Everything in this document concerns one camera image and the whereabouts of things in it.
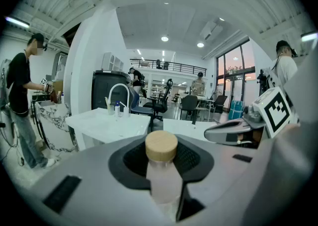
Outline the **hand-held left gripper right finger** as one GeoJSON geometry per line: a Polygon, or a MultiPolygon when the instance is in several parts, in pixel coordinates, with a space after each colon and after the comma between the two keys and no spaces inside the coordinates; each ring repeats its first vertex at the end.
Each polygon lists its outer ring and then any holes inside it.
{"type": "Polygon", "coordinates": [[[206,152],[207,158],[200,155],[198,169],[193,168],[190,175],[203,173],[200,181],[185,185],[190,199],[196,200],[203,209],[176,223],[177,226],[243,226],[243,216],[251,196],[243,192],[249,188],[240,182],[250,165],[235,159],[242,154],[255,157],[257,150],[215,144],[177,135],[178,140],[198,153],[206,152]]]}

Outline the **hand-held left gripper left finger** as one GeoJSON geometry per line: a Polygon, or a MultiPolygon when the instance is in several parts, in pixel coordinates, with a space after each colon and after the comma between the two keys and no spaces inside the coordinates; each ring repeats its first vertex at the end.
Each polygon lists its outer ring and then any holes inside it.
{"type": "Polygon", "coordinates": [[[171,226],[148,190],[132,190],[111,174],[110,156],[142,136],[99,145],[78,152],[44,174],[30,189],[43,205],[45,198],[68,175],[81,179],[60,213],[43,206],[51,224],[71,226],[171,226]]]}

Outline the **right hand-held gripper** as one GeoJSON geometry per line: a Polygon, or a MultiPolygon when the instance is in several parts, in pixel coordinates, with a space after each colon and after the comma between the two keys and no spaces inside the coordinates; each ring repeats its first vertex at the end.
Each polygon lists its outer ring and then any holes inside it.
{"type": "Polygon", "coordinates": [[[243,118],[209,127],[204,131],[204,137],[221,145],[256,149],[266,136],[272,139],[299,126],[285,95],[276,87],[268,89],[247,106],[243,118]]]}

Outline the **white kitchen sink with drainboard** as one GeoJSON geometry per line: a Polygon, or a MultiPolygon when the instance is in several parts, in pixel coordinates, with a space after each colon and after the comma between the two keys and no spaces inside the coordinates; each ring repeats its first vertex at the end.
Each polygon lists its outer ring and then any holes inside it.
{"type": "Polygon", "coordinates": [[[66,124],[75,131],[80,151],[94,146],[94,141],[112,143],[144,135],[151,121],[149,116],[130,114],[115,117],[107,109],[97,108],[66,118],[66,124]]]}

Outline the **teal wrapped pack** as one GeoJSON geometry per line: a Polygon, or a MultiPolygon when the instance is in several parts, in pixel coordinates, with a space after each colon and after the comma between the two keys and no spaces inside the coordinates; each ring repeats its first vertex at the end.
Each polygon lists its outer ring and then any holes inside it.
{"type": "Polygon", "coordinates": [[[244,110],[244,102],[232,100],[230,105],[230,111],[228,114],[228,120],[234,120],[242,118],[244,110]]]}

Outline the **black mesh chair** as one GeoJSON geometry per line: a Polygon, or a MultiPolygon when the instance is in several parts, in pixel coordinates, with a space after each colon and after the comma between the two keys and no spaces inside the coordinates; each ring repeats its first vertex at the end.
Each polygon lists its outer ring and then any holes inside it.
{"type": "Polygon", "coordinates": [[[212,120],[217,123],[220,122],[220,118],[223,113],[223,106],[226,99],[226,95],[219,95],[217,99],[212,103],[210,112],[212,113],[212,120]]]}

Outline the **white table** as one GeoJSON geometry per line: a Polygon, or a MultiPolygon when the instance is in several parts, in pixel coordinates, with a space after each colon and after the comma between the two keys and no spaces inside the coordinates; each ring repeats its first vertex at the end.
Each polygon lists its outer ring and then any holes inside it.
{"type": "Polygon", "coordinates": [[[198,103],[196,106],[196,110],[200,113],[200,118],[203,121],[209,122],[211,117],[211,108],[214,105],[215,101],[204,96],[197,96],[197,99],[198,103]]]}

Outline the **dark grey chair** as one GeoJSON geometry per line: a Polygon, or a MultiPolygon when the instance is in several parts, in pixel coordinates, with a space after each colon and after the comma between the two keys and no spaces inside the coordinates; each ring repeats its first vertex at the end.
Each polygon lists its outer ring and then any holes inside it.
{"type": "Polygon", "coordinates": [[[179,106],[180,119],[182,116],[182,112],[185,111],[186,112],[185,118],[187,119],[187,117],[190,116],[190,120],[191,120],[192,111],[196,108],[197,103],[198,103],[198,99],[197,99],[197,96],[195,95],[187,95],[184,98],[182,98],[180,106],[179,106]]]}

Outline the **black office chair with headrest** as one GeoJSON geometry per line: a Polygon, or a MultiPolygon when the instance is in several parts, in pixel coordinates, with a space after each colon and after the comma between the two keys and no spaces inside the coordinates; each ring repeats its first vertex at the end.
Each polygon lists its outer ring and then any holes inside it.
{"type": "Polygon", "coordinates": [[[151,100],[151,102],[147,102],[145,105],[143,105],[143,107],[152,108],[154,110],[155,119],[163,121],[163,116],[159,116],[159,113],[165,113],[167,111],[167,98],[172,86],[173,81],[170,78],[166,83],[164,95],[159,99],[148,98],[148,100],[151,100]]]}

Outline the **marble patterned slab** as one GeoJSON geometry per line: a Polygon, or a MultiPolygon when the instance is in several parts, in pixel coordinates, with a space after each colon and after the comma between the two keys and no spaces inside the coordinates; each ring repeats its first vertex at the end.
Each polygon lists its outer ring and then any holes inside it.
{"type": "Polygon", "coordinates": [[[66,124],[69,108],[64,103],[56,104],[49,100],[36,102],[35,108],[48,147],[57,152],[74,152],[76,147],[66,124]]]}

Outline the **blue chair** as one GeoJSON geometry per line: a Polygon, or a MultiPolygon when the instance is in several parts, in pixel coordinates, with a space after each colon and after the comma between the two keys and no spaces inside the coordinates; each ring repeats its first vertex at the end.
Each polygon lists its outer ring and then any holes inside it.
{"type": "Polygon", "coordinates": [[[150,119],[149,126],[151,128],[151,131],[153,131],[154,110],[152,108],[139,106],[140,96],[136,93],[136,91],[133,88],[129,88],[129,90],[130,90],[130,95],[133,97],[132,102],[130,104],[130,112],[133,114],[142,114],[142,115],[150,116],[151,119],[150,119]]]}

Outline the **dark grey trash bin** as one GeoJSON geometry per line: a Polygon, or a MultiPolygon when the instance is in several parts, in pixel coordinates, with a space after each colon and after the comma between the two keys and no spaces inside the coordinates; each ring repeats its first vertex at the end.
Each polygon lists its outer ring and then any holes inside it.
{"type": "MultiPolygon", "coordinates": [[[[91,109],[107,109],[105,97],[109,97],[111,88],[118,83],[122,83],[128,87],[130,81],[130,76],[124,72],[105,70],[95,71],[92,77],[91,109]]],[[[118,86],[114,88],[110,103],[112,109],[114,109],[116,101],[121,101],[127,105],[127,97],[128,93],[124,87],[118,86]]]]}

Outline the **white curved faucet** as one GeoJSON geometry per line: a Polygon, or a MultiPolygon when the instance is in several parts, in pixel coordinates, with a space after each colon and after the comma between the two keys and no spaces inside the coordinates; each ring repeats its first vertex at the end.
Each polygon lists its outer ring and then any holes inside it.
{"type": "Polygon", "coordinates": [[[128,89],[128,87],[127,87],[126,85],[124,85],[124,84],[122,84],[122,83],[118,83],[118,84],[112,86],[112,88],[111,88],[111,90],[110,90],[110,92],[109,92],[109,97],[108,97],[108,99],[109,99],[109,101],[110,101],[110,103],[111,103],[111,95],[112,95],[112,92],[113,92],[113,90],[114,90],[115,88],[117,88],[117,87],[119,87],[119,86],[122,86],[122,87],[126,88],[126,90],[127,90],[127,103],[124,104],[124,103],[122,103],[122,102],[120,101],[120,104],[123,105],[123,107],[125,108],[124,118],[128,118],[128,117],[130,117],[130,107],[129,107],[130,91],[129,91],[129,89],[128,89]]]}

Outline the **white ceiling air conditioner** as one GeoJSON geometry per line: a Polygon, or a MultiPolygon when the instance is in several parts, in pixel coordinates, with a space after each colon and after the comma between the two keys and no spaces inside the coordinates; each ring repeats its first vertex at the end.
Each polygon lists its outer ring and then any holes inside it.
{"type": "Polygon", "coordinates": [[[214,23],[213,21],[209,21],[204,28],[202,29],[200,36],[205,41],[214,40],[223,30],[223,27],[214,23]]]}

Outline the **white wall cabinet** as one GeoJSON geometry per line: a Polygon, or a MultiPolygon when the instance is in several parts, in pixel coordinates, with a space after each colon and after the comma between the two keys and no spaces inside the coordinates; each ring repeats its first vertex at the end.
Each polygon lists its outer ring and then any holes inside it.
{"type": "Polygon", "coordinates": [[[106,71],[122,72],[124,63],[111,52],[106,52],[103,55],[101,69],[106,71]]]}

